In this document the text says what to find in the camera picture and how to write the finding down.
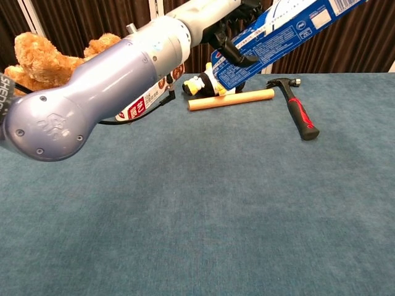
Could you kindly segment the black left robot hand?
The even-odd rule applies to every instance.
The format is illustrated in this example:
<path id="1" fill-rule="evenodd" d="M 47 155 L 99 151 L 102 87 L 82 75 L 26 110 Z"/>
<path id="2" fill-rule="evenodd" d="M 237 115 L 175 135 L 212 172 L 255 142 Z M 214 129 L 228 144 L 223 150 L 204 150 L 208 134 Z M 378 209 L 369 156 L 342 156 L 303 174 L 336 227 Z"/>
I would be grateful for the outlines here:
<path id="1" fill-rule="evenodd" d="M 227 36 L 226 25 L 229 23 L 231 27 L 234 27 L 240 20 L 250 25 L 254 21 L 254 18 L 257 19 L 262 13 L 262 4 L 260 0 L 241 0 L 241 5 L 239 7 L 227 13 L 224 17 L 221 17 L 219 21 L 203 30 L 201 43 L 209 43 L 235 66 L 241 68 L 250 67 L 254 65 L 259 58 L 254 55 L 242 55 L 231 41 L 231 38 Z"/>

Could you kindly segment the blue white toothpaste box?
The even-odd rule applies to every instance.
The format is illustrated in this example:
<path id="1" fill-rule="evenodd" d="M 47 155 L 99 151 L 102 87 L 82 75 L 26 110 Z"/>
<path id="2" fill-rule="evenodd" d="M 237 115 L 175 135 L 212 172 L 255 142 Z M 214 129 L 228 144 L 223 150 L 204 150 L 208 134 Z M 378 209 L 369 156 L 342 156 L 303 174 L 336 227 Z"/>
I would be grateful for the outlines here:
<path id="1" fill-rule="evenodd" d="M 242 55 L 256 56 L 258 61 L 241 68 L 215 50 L 211 55 L 214 77 L 224 88 L 235 88 L 367 1 L 276 0 L 232 39 Z"/>

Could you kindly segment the white red baking paper box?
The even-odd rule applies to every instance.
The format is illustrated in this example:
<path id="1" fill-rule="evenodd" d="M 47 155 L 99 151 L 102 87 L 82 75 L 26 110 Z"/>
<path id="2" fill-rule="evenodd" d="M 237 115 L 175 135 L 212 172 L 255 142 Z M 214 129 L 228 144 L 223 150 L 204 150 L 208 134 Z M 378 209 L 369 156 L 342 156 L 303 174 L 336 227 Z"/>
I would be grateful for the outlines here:
<path id="1" fill-rule="evenodd" d="M 116 121 L 127 121 L 139 118 L 149 109 L 153 108 L 160 102 L 159 98 L 169 89 L 167 78 L 163 77 L 156 84 L 152 85 L 146 92 L 135 99 L 131 104 L 126 106 L 118 115 Z"/>

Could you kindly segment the black white plush penguin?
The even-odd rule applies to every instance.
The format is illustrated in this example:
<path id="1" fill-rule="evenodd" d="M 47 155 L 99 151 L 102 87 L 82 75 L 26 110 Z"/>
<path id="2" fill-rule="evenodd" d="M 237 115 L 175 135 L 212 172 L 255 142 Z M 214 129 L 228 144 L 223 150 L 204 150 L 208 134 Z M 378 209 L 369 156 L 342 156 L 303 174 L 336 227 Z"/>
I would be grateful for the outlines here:
<path id="1" fill-rule="evenodd" d="M 246 82 L 243 82 L 234 88 L 225 88 L 214 77 L 212 62 L 208 62 L 206 63 L 205 71 L 184 81 L 182 88 L 189 96 L 200 94 L 206 97 L 213 97 L 241 93 L 245 84 Z"/>

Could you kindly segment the wooden rolling pin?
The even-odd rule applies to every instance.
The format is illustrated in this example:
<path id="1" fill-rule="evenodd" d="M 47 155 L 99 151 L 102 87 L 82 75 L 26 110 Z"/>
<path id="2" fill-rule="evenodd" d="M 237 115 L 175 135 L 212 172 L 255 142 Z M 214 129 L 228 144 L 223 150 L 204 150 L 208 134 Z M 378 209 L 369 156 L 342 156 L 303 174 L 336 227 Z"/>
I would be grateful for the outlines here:
<path id="1" fill-rule="evenodd" d="M 188 101 L 188 110 L 197 111 L 254 101 L 263 101 L 273 99 L 274 96 L 275 92 L 273 89 L 262 89 L 258 91 L 241 92 L 238 94 L 193 99 Z"/>

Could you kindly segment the black red claw hammer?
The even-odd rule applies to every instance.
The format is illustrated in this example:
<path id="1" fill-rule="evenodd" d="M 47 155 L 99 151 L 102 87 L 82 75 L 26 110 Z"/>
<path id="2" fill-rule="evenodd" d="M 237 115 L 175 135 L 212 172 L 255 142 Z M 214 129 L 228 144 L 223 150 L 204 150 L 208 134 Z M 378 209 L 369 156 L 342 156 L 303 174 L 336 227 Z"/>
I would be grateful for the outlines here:
<path id="1" fill-rule="evenodd" d="M 289 113 L 291 114 L 294 123 L 299 131 L 301 138 L 305 141 L 315 139 L 320 131 L 310 120 L 302 102 L 293 94 L 291 87 L 299 87 L 301 84 L 300 78 L 275 78 L 268 80 L 266 87 L 279 87 L 285 97 Z"/>

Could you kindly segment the brown pleated curtain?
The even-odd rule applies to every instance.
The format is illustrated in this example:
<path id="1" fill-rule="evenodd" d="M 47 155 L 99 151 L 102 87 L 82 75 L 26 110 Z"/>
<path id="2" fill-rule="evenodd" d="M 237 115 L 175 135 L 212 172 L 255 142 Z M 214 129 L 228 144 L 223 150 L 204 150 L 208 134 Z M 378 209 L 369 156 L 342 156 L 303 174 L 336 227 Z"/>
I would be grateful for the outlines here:
<path id="1" fill-rule="evenodd" d="M 125 36 L 151 19 L 149 0 L 30 0 L 45 36 L 83 56 L 104 33 Z M 30 30 L 18 0 L 0 0 L 0 71 L 16 64 L 14 39 Z M 277 60 L 273 73 L 387 72 L 395 61 L 395 0 L 367 0 Z"/>

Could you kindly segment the blue tablecloth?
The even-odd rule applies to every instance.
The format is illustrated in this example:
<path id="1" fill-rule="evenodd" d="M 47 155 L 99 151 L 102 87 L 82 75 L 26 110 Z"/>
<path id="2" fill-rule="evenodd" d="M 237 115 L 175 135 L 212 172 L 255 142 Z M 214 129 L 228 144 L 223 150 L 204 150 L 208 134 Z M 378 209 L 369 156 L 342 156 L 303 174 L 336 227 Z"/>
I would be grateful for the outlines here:
<path id="1" fill-rule="evenodd" d="M 395 73 L 174 101 L 44 163 L 0 148 L 0 296 L 395 296 Z"/>

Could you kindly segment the brown plush teddy bear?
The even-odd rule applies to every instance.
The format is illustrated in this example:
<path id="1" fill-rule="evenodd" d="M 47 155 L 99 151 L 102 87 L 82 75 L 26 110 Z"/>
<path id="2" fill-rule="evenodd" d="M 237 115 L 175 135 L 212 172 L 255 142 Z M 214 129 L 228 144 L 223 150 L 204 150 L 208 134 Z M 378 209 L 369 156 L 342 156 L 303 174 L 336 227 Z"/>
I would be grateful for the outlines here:
<path id="1" fill-rule="evenodd" d="M 62 86 L 78 66 L 119 41 L 119 36 L 104 33 L 89 42 L 83 57 L 75 57 L 64 55 L 43 36 L 32 32 L 21 33 L 14 39 L 17 64 L 6 67 L 4 74 L 32 91 Z"/>

